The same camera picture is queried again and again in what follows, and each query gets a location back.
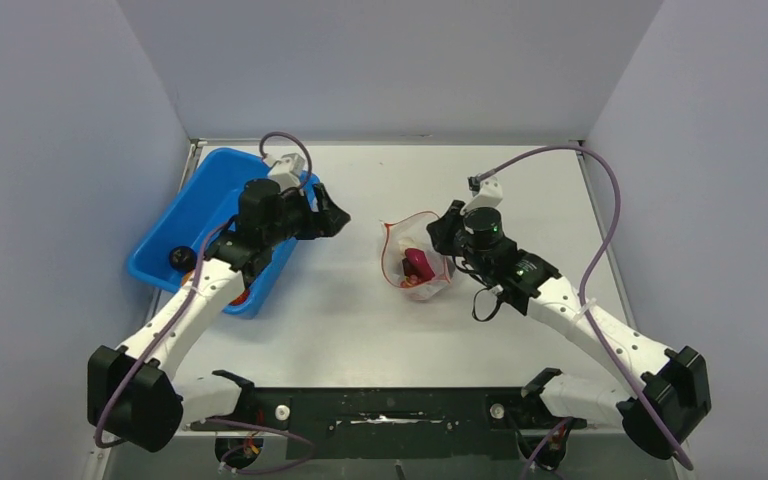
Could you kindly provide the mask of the clear zip top bag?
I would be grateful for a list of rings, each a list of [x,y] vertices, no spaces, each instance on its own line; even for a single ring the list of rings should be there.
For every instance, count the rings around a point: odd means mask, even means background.
[[[385,281],[413,301],[428,301],[455,283],[451,259],[432,246],[427,227],[440,216],[421,211],[383,222],[380,268]]]

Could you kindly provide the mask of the purple grape bunch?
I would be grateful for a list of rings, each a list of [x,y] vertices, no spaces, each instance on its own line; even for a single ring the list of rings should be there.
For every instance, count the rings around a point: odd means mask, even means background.
[[[419,285],[426,283],[427,280],[417,275],[409,275],[404,277],[399,283],[401,289],[412,289]]]

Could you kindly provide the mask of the purple sweet potato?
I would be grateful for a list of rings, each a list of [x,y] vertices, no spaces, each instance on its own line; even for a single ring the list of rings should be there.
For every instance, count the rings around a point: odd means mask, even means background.
[[[417,251],[410,259],[405,259],[405,275],[417,275],[427,281],[435,277],[435,272],[431,267],[428,258],[423,250]]]

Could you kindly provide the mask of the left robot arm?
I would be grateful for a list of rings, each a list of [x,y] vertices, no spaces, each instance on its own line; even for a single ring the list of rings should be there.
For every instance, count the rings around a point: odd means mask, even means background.
[[[99,347],[88,361],[87,417],[94,442],[164,448],[180,427],[234,412],[249,381],[216,371],[188,388],[173,384],[186,355],[228,304],[270,265],[289,240],[336,236],[351,220],[326,187],[308,200],[298,187],[248,182],[238,211],[209,233],[190,278],[141,330],[118,347]]]

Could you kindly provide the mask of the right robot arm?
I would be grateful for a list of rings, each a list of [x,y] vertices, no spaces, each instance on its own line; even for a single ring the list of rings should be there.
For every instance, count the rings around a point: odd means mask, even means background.
[[[623,385],[547,368],[525,389],[526,420],[545,427],[572,417],[619,427],[647,454],[687,463],[682,445],[711,410],[705,358],[646,337],[587,298],[557,267],[508,238],[497,209],[463,206],[453,202],[428,225],[433,249],[463,259],[499,304],[553,329]]]

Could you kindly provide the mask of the orange tomato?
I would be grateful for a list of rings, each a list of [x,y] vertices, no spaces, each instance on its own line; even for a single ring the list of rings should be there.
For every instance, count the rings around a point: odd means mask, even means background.
[[[249,291],[246,290],[242,294],[240,294],[238,297],[236,297],[234,300],[232,300],[229,305],[230,306],[239,306],[242,305],[248,298]]]

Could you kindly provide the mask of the blue plastic bin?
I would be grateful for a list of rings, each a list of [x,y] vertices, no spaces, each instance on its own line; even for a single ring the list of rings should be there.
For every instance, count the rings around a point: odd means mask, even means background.
[[[243,276],[247,300],[225,311],[254,317],[295,245],[282,229],[283,201],[277,183],[267,178],[263,159],[233,149],[218,149],[195,170],[159,222],[151,228],[128,261],[129,272],[138,279],[171,292],[181,289],[181,274],[168,263],[168,253],[189,246],[198,261],[193,284],[209,277],[208,263]],[[302,190],[315,205],[312,187],[319,183],[310,172]]]

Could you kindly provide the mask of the dark plum front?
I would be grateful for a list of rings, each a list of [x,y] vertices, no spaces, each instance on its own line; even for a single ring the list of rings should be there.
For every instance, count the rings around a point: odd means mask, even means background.
[[[189,246],[177,246],[170,250],[167,259],[174,271],[185,274],[196,268],[198,255]]]

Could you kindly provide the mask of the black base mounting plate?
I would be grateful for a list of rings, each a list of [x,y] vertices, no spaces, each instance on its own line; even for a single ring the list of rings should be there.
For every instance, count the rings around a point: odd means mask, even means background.
[[[239,430],[245,423],[297,435],[286,456],[318,459],[519,457],[559,423],[518,387],[266,388],[244,394],[230,414],[201,429]]]

